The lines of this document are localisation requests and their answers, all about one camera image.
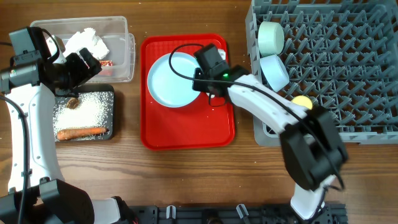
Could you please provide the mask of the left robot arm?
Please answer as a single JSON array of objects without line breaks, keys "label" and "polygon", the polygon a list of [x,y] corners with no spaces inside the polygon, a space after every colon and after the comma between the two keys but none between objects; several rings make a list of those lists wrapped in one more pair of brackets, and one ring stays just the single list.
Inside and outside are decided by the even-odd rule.
[{"label": "left robot arm", "polygon": [[53,107],[101,71],[87,49],[60,62],[50,34],[40,27],[10,33],[14,56],[1,71],[1,99],[9,108],[13,167],[8,193],[1,198],[4,223],[138,223],[118,196],[92,200],[64,181],[55,151]]}]

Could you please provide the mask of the light blue plate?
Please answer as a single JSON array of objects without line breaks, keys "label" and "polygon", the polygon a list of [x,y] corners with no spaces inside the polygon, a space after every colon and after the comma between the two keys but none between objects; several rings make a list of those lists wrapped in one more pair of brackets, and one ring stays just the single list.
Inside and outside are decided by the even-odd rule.
[{"label": "light blue plate", "polygon": [[[176,75],[169,65],[170,54],[158,58],[147,76],[147,88],[156,102],[168,108],[179,108],[192,103],[200,94],[193,82]],[[172,66],[180,74],[193,78],[199,67],[196,59],[183,52],[175,52]]]}]

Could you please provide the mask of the white napkin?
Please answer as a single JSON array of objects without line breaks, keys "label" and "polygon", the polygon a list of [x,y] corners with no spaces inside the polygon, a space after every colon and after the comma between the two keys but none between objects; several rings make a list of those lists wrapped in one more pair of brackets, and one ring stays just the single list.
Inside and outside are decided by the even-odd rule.
[{"label": "white napkin", "polygon": [[109,54],[106,44],[100,36],[96,35],[96,30],[91,27],[84,29],[83,32],[76,32],[72,35],[65,45],[63,55],[66,57],[71,53],[78,54],[83,48],[87,48],[97,60],[102,60]]}]

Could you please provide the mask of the yellow cup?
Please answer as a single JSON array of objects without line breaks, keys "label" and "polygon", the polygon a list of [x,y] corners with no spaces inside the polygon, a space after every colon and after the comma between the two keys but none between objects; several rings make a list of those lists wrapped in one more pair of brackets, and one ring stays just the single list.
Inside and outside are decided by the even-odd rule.
[{"label": "yellow cup", "polygon": [[313,108],[313,103],[311,101],[311,99],[307,96],[296,96],[294,97],[291,102],[295,103],[296,105],[300,105],[300,106],[304,106],[306,108],[308,108],[309,110],[311,110]]}]

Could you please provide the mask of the green bowl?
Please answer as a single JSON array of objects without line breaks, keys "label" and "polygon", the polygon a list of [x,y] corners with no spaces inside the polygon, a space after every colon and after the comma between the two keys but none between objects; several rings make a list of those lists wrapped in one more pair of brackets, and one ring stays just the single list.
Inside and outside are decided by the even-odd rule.
[{"label": "green bowl", "polygon": [[284,30],[279,23],[262,22],[258,30],[259,51],[263,57],[280,54],[284,48]]}]

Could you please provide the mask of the red snack wrapper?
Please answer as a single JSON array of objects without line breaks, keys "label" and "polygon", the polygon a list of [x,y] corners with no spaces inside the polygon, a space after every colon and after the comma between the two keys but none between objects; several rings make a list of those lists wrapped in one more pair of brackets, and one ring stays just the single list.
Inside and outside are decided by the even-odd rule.
[{"label": "red snack wrapper", "polygon": [[113,61],[112,60],[100,60],[99,61],[101,64],[102,71],[100,71],[99,75],[110,77],[113,74],[112,66],[113,66]]}]

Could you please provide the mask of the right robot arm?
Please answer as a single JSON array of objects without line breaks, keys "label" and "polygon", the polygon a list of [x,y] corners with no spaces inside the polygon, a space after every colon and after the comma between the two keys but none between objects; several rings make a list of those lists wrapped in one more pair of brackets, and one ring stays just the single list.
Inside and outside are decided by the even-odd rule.
[{"label": "right robot arm", "polygon": [[341,179],[340,169],[348,160],[330,112],[286,100],[245,68],[230,67],[214,44],[201,46],[193,55],[199,64],[194,90],[227,97],[279,136],[285,168],[295,182],[290,206],[302,221],[315,221],[323,211],[325,194],[335,179]]}]

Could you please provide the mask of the light blue bowl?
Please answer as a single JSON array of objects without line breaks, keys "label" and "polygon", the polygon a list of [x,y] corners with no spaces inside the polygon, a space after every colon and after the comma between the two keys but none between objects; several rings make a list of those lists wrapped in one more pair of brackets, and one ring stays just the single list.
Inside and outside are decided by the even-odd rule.
[{"label": "light blue bowl", "polygon": [[260,59],[261,70],[274,91],[283,89],[289,83],[289,74],[284,63],[277,55],[270,55]]}]

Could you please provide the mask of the brown food scrap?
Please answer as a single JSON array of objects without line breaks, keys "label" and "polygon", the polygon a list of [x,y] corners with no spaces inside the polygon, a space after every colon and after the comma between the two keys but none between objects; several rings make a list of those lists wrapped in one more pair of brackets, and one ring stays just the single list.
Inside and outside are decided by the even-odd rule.
[{"label": "brown food scrap", "polygon": [[74,110],[79,106],[79,104],[80,104],[80,101],[78,98],[70,98],[66,104],[66,108]]}]

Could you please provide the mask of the orange carrot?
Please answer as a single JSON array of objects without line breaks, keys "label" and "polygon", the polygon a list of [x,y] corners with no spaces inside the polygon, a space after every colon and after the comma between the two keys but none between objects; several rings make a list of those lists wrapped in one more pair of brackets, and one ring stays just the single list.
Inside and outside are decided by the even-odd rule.
[{"label": "orange carrot", "polygon": [[80,129],[63,129],[57,133],[57,139],[59,141],[67,141],[76,138],[83,138],[91,135],[103,134],[108,129],[104,127],[96,128],[80,128]]}]

